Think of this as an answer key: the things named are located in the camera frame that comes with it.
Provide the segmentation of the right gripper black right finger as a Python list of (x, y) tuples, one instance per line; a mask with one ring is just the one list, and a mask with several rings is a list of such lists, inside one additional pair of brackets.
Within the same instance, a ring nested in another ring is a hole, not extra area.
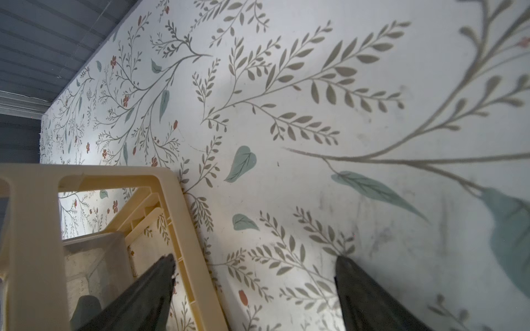
[(335, 263), (335, 285), (345, 329), (429, 330), (353, 259), (339, 256)]

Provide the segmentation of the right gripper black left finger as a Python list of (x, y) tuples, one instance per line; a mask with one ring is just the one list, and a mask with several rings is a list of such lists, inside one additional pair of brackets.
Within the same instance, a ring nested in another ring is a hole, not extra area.
[(165, 330), (175, 285), (173, 255), (162, 256), (105, 309), (94, 296), (82, 296), (77, 330)]

